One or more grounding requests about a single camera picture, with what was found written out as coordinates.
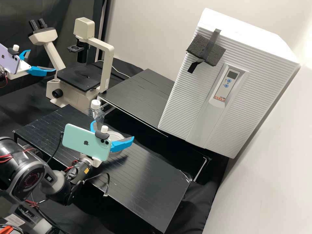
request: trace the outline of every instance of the sticker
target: sticker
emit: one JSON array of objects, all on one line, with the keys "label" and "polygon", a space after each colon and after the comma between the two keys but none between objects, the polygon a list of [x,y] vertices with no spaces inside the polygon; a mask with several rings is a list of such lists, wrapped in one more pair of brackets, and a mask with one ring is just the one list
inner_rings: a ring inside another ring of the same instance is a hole
[{"label": "sticker", "polygon": [[53,183],[54,181],[54,179],[48,173],[45,175],[45,179],[50,183]]},{"label": "sticker", "polygon": [[4,218],[7,223],[6,224],[11,224],[11,225],[15,225],[17,227],[23,225],[25,223],[24,220],[18,218],[16,215],[11,214],[8,217]]}]

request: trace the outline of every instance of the red wire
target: red wire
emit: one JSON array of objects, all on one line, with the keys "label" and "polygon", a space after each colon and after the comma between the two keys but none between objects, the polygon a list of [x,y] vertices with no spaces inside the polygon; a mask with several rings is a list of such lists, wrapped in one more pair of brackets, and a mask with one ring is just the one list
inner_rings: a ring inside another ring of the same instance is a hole
[{"label": "red wire", "polygon": [[7,85],[7,76],[6,76],[6,84],[4,86],[0,87],[0,88],[4,88],[6,85]]},{"label": "red wire", "polygon": [[9,160],[12,159],[12,158],[13,158],[13,157],[9,157],[9,158],[6,159],[6,160],[0,161],[0,163],[5,163],[5,162],[9,161]]},{"label": "red wire", "polygon": [[11,156],[11,154],[2,155],[2,156],[0,156],[0,158],[5,158],[5,157],[8,157],[8,156]]},{"label": "red wire", "polygon": [[64,172],[67,171],[67,170],[69,170],[69,169],[71,169],[71,168],[73,168],[73,167],[74,167],[74,166],[67,167],[67,168],[64,170]]},{"label": "red wire", "polygon": [[38,203],[30,201],[30,200],[25,200],[25,202],[27,202],[29,205],[31,205],[32,207],[39,207]]},{"label": "red wire", "polygon": [[24,150],[23,152],[25,153],[25,152],[33,150],[33,149],[35,150],[35,148],[29,148],[29,149]]},{"label": "red wire", "polygon": [[[29,149],[24,150],[23,152],[25,153],[25,152],[33,150],[33,149],[35,150],[35,148],[29,148]],[[11,156],[11,154],[2,155],[2,156],[0,156],[0,158],[5,158],[5,157],[8,157],[8,156]]]}]

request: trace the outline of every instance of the white wall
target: white wall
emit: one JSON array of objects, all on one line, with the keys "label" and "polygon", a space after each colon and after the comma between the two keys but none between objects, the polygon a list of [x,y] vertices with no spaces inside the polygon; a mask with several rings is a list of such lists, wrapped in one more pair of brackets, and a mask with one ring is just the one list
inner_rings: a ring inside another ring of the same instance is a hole
[{"label": "white wall", "polygon": [[277,33],[304,57],[311,0],[113,0],[106,41],[115,57],[175,80],[205,7]]},{"label": "white wall", "polygon": [[219,187],[204,234],[312,233],[310,87],[303,67]]}]

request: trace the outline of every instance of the black table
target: black table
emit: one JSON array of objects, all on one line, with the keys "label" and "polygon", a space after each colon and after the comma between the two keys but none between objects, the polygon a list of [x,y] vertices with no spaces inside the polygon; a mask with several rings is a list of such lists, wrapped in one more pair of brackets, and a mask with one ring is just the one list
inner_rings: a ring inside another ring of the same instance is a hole
[{"label": "black table", "polygon": [[[41,119],[14,131],[19,138],[47,155],[53,154],[59,132],[71,123],[89,129],[93,121],[67,105]],[[79,157],[79,152],[60,146],[55,160],[64,166]],[[190,183],[189,178],[153,152],[133,143],[120,154],[110,155],[96,173],[110,174],[109,196],[161,232],[165,232]],[[106,175],[91,183],[103,191]]]},{"label": "black table", "polygon": [[98,96],[156,131],[174,82],[146,69]]}]

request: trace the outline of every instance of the ribbed panel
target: ribbed panel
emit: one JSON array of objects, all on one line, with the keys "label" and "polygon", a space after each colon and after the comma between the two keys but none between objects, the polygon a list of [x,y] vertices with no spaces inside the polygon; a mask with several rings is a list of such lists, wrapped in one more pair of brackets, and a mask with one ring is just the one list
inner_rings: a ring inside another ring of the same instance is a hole
[{"label": "ribbed panel", "polygon": [[[212,32],[197,27],[197,34],[210,38]],[[224,62],[242,68],[249,76],[206,143],[207,149],[233,158],[299,65],[223,36],[217,43],[226,52],[215,67],[203,62],[191,74],[187,70],[197,58],[186,54],[159,129],[186,139]]]}]

